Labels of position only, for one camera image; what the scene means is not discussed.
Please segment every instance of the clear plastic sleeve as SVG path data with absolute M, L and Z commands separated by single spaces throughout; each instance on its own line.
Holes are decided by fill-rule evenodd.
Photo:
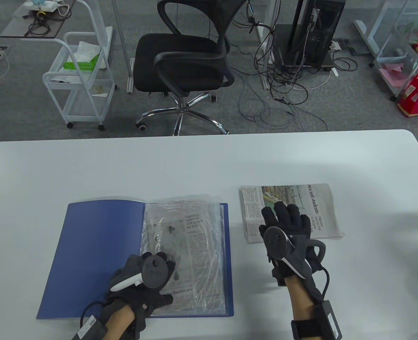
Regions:
M 146 204 L 141 252 L 163 251 L 176 269 L 154 316 L 225 315 L 225 245 L 220 203 L 207 199 Z

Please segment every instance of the pink paper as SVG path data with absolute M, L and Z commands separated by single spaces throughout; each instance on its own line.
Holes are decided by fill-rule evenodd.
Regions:
M 403 67 L 404 67 L 403 63 L 385 64 L 385 70 L 387 70 L 388 72 L 402 72 Z
M 407 75 L 402 72 L 388 72 L 387 70 L 381 68 L 379 69 L 383 77 L 388 80 L 388 82 L 394 87 L 402 87 L 406 84 Z

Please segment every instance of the computer tower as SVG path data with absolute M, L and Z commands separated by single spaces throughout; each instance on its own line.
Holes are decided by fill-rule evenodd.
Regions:
M 328 53 L 346 0 L 299 0 L 292 24 L 277 24 L 274 55 L 283 68 L 300 65 L 329 70 L 333 61 Z
M 345 3 L 346 0 L 314 0 L 314 16 L 310 18 L 313 20 L 314 29 L 309 33 L 305 49 L 306 65 L 322 66 Z

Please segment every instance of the chair seat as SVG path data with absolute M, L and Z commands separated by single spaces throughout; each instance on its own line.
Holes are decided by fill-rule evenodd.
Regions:
M 154 58 L 162 52 L 213 52 L 216 43 L 191 35 L 146 34 L 136 47 L 133 81 L 143 92 L 169 92 L 154 69 Z M 184 91 L 211 91 L 219 89 L 223 74 L 215 68 L 190 63 L 169 63 L 165 72 Z

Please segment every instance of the forearm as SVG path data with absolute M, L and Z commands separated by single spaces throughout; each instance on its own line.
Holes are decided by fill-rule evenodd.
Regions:
M 113 313 L 107 322 L 108 332 L 103 340 L 119 340 L 128 326 L 135 320 L 135 314 L 129 305 Z
M 308 320 L 314 318 L 314 303 L 297 276 L 285 278 L 286 286 L 291 298 L 294 320 Z M 322 340 L 321 337 L 306 338 L 307 340 Z

